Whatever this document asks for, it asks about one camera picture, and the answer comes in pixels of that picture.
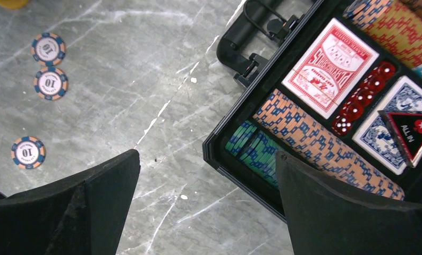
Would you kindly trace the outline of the red triangular dealer button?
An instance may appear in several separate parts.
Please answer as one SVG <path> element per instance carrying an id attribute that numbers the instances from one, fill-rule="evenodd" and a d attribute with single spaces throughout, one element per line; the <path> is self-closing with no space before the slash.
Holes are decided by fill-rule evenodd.
<path id="1" fill-rule="evenodd" d="M 422 111 L 379 110 L 408 167 L 422 158 Z"/>

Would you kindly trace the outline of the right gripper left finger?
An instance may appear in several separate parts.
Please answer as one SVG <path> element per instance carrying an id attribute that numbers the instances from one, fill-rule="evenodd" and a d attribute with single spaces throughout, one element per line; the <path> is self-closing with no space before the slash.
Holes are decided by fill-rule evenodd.
<path id="1" fill-rule="evenodd" d="M 0 192 L 0 254 L 115 254 L 139 174 L 130 149 L 35 189 Z"/>

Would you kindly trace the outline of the poker chip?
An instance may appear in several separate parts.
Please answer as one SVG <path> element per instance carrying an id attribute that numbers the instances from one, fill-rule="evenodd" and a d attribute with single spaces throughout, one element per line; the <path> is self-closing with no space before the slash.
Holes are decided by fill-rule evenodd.
<path id="1" fill-rule="evenodd" d="M 69 81 L 64 71 L 54 66 L 38 71 L 33 80 L 35 92 L 43 99 L 58 100 L 68 90 Z"/>
<path id="2" fill-rule="evenodd" d="M 46 148 L 37 137 L 21 137 L 12 144 L 11 158 L 21 168 L 34 169 L 45 161 Z"/>
<path id="3" fill-rule="evenodd" d="M 56 66 L 66 56 L 66 44 L 62 37 L 44 32 L 35 37 L 31 44 L 33 59 L 42 66 Z"/>

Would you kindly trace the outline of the orange big blind button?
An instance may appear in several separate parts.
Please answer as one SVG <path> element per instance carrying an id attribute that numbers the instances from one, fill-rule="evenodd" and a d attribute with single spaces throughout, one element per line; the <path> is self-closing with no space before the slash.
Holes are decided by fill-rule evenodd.
<path id="1" fill-rule="evenodd" d="M 0 7 L 16 10 L 25 7 L 29 2 L 29 0 L 0 0 Z"/>

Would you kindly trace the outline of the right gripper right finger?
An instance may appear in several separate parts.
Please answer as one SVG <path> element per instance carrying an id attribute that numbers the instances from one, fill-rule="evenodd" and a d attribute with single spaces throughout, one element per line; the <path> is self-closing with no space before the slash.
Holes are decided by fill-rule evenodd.
<path id="1" fill-rule="evenodd" d="M 285 151 L 276 174 L 295 254 L 422 254 L 422 204 L 366 192 Z"/>

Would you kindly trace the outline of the red playing card deck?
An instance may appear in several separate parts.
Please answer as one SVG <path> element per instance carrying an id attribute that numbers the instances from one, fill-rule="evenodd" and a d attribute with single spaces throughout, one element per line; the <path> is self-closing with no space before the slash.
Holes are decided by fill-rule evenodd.
<path id="1" fill-rule="evenodd" d="M 281 83 L 328 119 L 378 57 L 377 51 L 333 18 Z"/>

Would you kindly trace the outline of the blue playing card deck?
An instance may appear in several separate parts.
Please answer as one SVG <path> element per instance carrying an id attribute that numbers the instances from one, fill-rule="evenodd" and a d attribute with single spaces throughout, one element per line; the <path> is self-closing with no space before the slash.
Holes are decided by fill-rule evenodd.
<path id="1" fill-rule="evenodd" d="M 358 127 L 353 141 L 396 175 L 422 158 L 422 88 L 398 78 Z"/>

